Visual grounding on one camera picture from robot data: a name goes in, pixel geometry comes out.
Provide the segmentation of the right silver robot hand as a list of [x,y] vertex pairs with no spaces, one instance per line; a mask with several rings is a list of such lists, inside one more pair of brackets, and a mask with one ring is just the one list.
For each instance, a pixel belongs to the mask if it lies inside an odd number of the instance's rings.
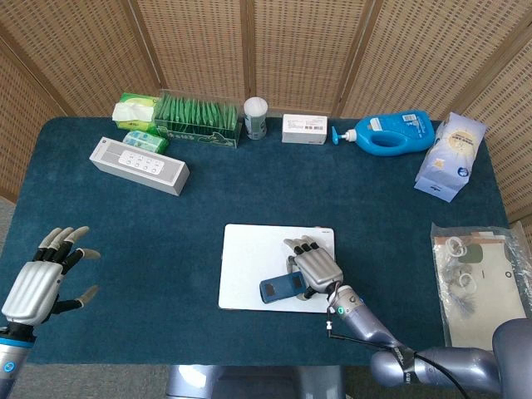
[[301,300],[309,300],[316,293],[330,295],[343,282],[343,272],[327,252],[310,236],[283,241],[293,253],[287,257],[288,273],[300,272],[305,282]]

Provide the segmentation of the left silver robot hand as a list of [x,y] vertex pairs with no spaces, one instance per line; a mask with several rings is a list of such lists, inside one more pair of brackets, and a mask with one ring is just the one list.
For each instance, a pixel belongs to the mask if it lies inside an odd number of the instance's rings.
[[38,245],[31,261],[22,266],[2,306],[10,324],[36,327],[52,314],[85,307],[97,294],[93,285],[77,298],[61,301],[59,290],[67,273],[82,259],[99,259],[94,249],[73,245],[88,233],[87,226],[55,228]]

